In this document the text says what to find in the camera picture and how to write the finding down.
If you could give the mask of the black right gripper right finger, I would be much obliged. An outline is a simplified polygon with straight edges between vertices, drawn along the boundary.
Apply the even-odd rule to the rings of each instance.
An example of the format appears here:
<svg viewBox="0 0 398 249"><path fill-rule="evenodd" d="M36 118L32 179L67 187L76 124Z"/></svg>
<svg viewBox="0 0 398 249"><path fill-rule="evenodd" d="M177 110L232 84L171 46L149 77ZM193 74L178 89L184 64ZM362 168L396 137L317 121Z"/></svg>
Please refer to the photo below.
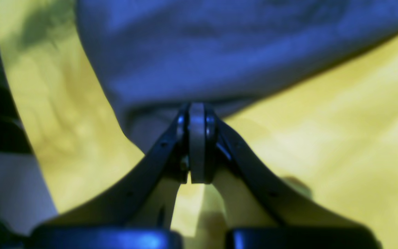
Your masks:
<svg viewBox="0 0 398 249"><path fill-rule="evenodd" d="M373 233L273 174L208 104L197 104L197 182L225 203L228 249L380 249Z"/></svg>

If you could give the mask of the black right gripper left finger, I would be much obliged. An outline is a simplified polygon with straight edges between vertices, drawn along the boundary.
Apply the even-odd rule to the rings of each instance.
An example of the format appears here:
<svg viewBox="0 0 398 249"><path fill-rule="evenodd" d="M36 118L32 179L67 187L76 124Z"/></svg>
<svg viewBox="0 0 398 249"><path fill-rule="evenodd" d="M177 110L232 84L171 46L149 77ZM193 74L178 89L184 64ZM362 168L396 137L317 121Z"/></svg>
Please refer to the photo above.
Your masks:
<svg viewBox="0 0 398 249"><path fill-rule="evenodd" d="M181 184L191 171L194 104L182 105L150 151L120 181L87 203L37 227L31 249L182 249L170 229Z"/></svg>

